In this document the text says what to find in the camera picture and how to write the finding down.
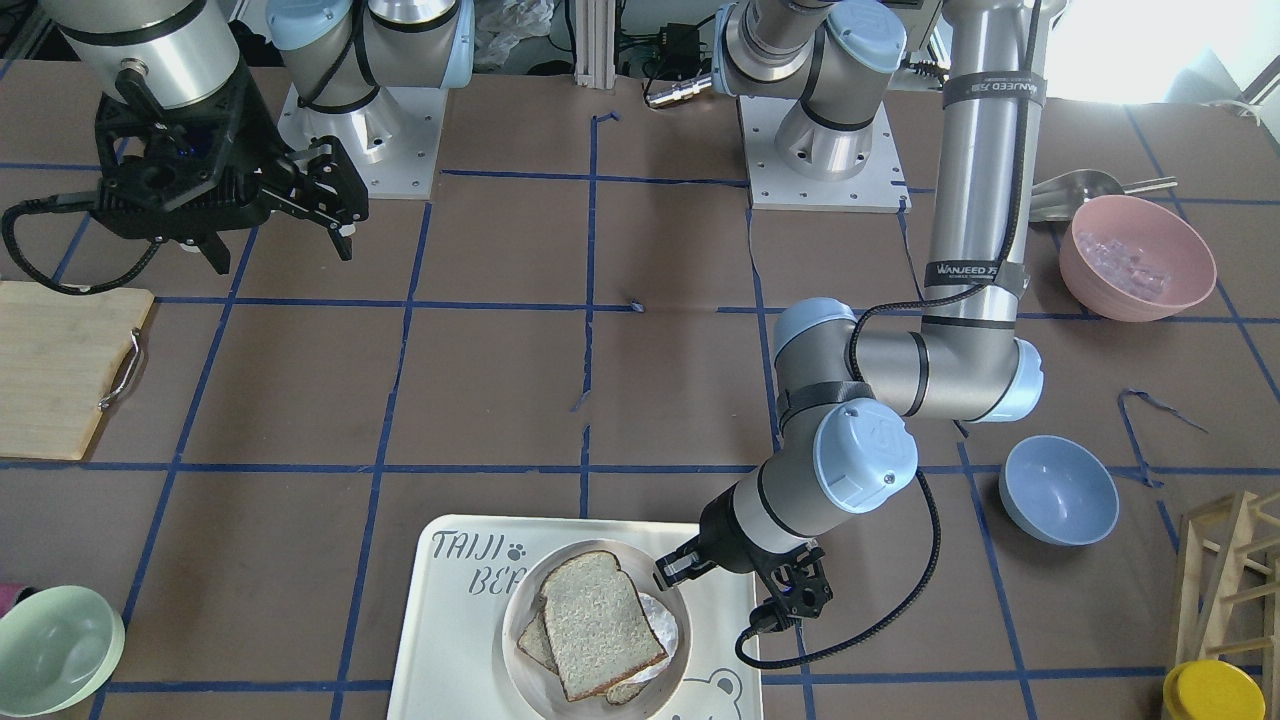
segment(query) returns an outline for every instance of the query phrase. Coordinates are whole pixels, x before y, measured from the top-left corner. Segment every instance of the green bowl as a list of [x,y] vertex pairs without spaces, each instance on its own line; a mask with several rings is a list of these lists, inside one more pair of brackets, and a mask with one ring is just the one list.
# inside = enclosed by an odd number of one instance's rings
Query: green bowl
[[0,618],[0,715],[31,717],[102,687],[124,651],[120,615],[96,592],[64,585]]

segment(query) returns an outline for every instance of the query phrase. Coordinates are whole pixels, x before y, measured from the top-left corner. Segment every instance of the pink bowl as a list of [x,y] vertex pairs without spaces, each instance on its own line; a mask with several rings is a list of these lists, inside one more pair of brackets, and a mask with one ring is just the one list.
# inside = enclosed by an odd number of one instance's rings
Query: pink bowl
[[[1082,240],[1098,238],[1123,243],[1140,256],[1144,269],[1162,275],[1158,293],[1144,300],[1103,277],[1082,250]],[[1076,300],[1098,315],[1128,323],[1180,313],[1208,297],[1217,282],[1213,254],[1194,228],[1160,205],[1128,195],[1096,197],[1075,211],[1059,266]]]

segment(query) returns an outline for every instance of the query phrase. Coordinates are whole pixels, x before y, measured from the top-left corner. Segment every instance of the plate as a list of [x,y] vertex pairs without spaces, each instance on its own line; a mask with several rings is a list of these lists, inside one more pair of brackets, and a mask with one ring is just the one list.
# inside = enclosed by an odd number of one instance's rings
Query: plate
[[[671,665],[626,705],[609,705],[603,694],[568,702],[564,698],[559,678],[516,646],[520,634],[539,609],[538,593],[547,575],[570,557],[596,550],[612,552],[618,559],[622,571],[631,577],[636,591],[648,593],[662,602],[676,618],[676,626],[680,629],[680,644]],[[689,630],[689,609],[685,606],[680,589],[662,591],[658,588],[658,583],[653,579],[654,562],[655,560],[648,553],[630,544],[611,539],[591,539],[567,544],[543,557],[520,582],[511,594],[511,601],[507,603],[507,611],[502,619],[502,657],[507,666],[507,675],[516,691],[535,712],[547,720],[645,720],[657,715],[667,705],[685,675],[692,635]]]

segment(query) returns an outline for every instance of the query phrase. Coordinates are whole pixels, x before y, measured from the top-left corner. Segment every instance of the metal handle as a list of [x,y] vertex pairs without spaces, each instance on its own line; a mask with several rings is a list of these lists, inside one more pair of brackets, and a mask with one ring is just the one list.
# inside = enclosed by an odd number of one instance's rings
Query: metal handle
[[133,328],[133,331],[129,332],[129,340],[133,342],[133,355],[129,357],[129,365],[124,368],[124,377],[120,378],[115,389],[109,392],[102,400],[97,401],[99,410],[106,410],[110,407],[111,404],[115,402],[122,393],[124,393],[124,389],[129,387],[129,383],[133,382],[133,375],[137,374],[138,366],[142,365],[142,359],[146,355],[142,350],[142,343],[140,342],[141,337],[142,331],[138,328]]
[[1140,192],[1155,192],[1157,190],[1171,190],[1178,187],[1178,178],[1152,178],[1149,181],[1121,184],[1125,195],[1138,195]]
[[658,110],[668,105],[675,105],[676,102],[684,102],[694,95],[710,88],[712,76],[710,73],[701,74],[694,78],[680,81],[676,85],[668,87],[667,90],[660,90],[650,95],[645,95],[644,101],[650,108]]

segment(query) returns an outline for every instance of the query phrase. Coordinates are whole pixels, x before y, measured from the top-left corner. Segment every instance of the wooden cutting board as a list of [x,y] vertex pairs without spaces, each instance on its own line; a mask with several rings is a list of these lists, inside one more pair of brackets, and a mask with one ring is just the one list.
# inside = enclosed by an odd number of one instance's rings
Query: wooden cutting board
[[155,296],[73,297],[0,281],[0,457],[79,460]]

